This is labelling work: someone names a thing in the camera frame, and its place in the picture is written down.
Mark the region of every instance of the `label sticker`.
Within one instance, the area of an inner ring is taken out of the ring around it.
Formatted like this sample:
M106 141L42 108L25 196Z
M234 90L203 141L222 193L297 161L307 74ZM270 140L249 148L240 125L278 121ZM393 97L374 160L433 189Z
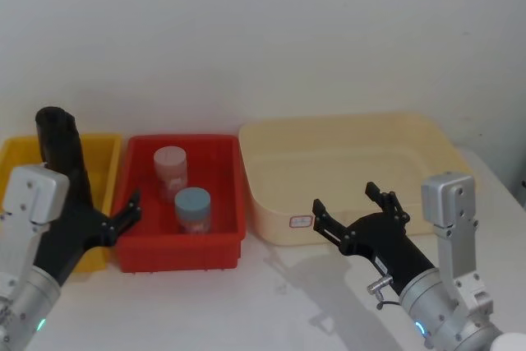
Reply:
M290 217L291 228L309 228L312 225L312 215L296 215Z
M375 258L375 263L378 266L378 268L381 270L381 272L386 275L387 274L387 267L385 267L384 262L380 261L380 258L377 256Z

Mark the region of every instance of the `plastic bin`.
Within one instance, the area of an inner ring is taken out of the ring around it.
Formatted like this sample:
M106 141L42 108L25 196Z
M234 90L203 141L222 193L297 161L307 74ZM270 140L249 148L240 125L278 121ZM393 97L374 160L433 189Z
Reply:
M188 186L211 195L211 230L184 233L173 203L159 194L154 153L166 145L187 152ZM115 209L141 191L142 219L117 244L124 272L230 269L238 265L245 237L241 155L235 136L135 136L129 140Z
M379 211L365 195L373 181L395 191L411 216L408 234L430 233L420 186L445 171L472 173L440 129L414 113L277 119L239 133L256 231L280 245L326 242L312 231L319 198L346 226Z
M122 138L120 135L110 133L83 134L81 142L93 202L98 210L109 215L121 155ZM13 137L6 140L0 152L0 196L2 199L14 167L41 162L39 141L36 136ZM103 270L107 260L107 248L93 248L82 257L75 272Z

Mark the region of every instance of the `red plastic bin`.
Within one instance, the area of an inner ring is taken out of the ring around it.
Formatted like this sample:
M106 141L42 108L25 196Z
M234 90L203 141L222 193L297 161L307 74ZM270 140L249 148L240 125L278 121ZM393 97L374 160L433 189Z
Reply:
M174 204L159 195L154 153L166 145L187 152L188 186L211 195L211 229L182 232ZM242 168L238 139L224 135L135 136L128 142L114 207L141 191L142 219L123 234L117 257L124 272L231 269L238 265L245 238Z

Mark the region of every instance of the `blue jar lid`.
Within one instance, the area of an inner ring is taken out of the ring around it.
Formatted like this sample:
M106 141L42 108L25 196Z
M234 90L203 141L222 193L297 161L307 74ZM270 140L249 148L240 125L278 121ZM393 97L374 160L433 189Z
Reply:
M203 188L184 188L175 196L175 210L184 221L202 221L210 215L210 194Z

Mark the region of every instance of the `white table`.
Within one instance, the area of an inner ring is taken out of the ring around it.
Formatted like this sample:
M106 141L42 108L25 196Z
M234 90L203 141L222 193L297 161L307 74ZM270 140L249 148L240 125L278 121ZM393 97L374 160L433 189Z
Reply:
M478 266L495 301L493 321L526 333L526 213L487 166L478 175ZM415 243L436 264L433 236ZM376 310L378 278L332 245L275 247L249 233L236 270L74 275L29 350L420 351L396 306ZM389 289L387 300L396 300Z

